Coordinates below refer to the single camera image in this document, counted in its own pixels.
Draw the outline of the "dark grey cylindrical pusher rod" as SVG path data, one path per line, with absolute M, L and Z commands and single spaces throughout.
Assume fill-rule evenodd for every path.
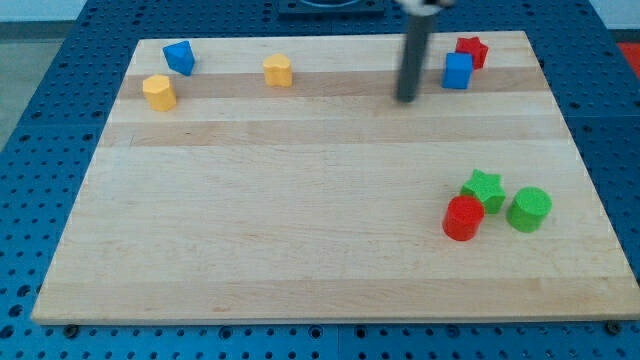
M 412 102 L 418 93 L 430 35 L 435 29 L 436 16 L 408 17 L 402 59 L 398 71 L 395 98 L 402 103 Z

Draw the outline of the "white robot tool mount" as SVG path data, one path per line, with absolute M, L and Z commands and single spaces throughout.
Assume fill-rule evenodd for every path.
M 455 5 L 455 0 L 396 0 L 401 8 L 411 16 L 433 16 Z

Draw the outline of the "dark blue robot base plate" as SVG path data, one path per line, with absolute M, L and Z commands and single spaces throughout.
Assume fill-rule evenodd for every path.
M 385 0 L 276 0 L 280 18 L 383 15 Z

